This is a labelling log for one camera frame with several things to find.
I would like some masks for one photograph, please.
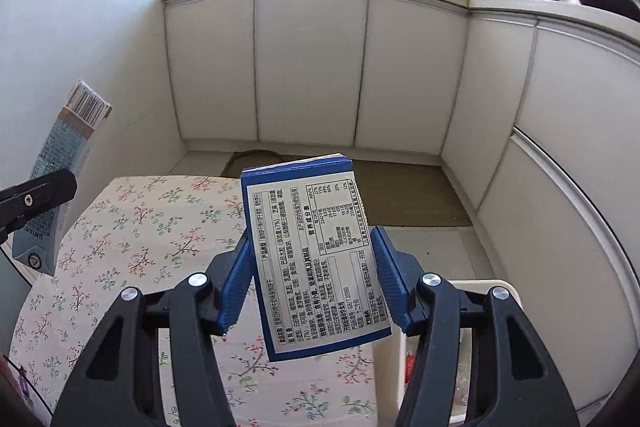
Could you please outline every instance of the table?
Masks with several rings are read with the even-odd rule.
[[[53,410],[84,344],[122,288],[172,288],[235,247],[244,227],[239,180],[117,178],[65,235],[55,276],[40,275],[33,285],[15,326],[12,360]],[[164,415],[169,425],[180,425],[168,330],[159,337]],[[371,346],[269,362],[253,282],[238,323],[213,341],[239,426],[376,424]]]

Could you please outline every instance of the blue gripper pad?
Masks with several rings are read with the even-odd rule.
[[[415,285],[424,270],[413,255],[396,250],[383,227],[373,227],[369,235],[391,318],[407,336],[417,334],[418,324],[429,316],[415,298]]]
[[[223,333],[238,321],[244,298],[249,291],[249,283],[254,276],[252,264],[254,252],[251,242],[246,240],[246,234],[242,235],[236,248],[240,249],[238,257],[220,292],[218,326]]]

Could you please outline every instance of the barcode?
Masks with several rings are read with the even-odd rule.
[[[95,124],[103,118],[110,105],[87,86],[82,80],[78,80],[76,87],[71,91],[65,105],[69,111],[78,116],[85,124],[95,128]]]

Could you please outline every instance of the silver screw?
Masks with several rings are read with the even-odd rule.
[[[491,293],[494,294],[494,297],[496,299],[500,299],[501,301],[509,298],[509,290],[507,288],[503,288],[502,286],[496,286],[493,290],[491,290]]]
[[[204,273],[194,273],[189,277],[189,284],[191,286],[202,286],[207,282],[207,276]]]
[[[120,297],[122,297],[123,301],[132,301],[137,296],[138,296],[138,290],[132,287],[124,288],[124,290],[122,290],[122,292],[120,293]]]
[[[439,275],[434,273],[426,273],[422,276],[422,282],[424,282],[427,286],[437,286],[442,282],[442,279]]]

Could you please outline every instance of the floor mat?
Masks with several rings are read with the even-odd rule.
[[[278,155],[263,150],[236,152],[221,175],[239,178],[242,169],[304,157]],[[353,171],[367,219],[372,226],[471,225],[462,203],[439,166],[353,160]]]

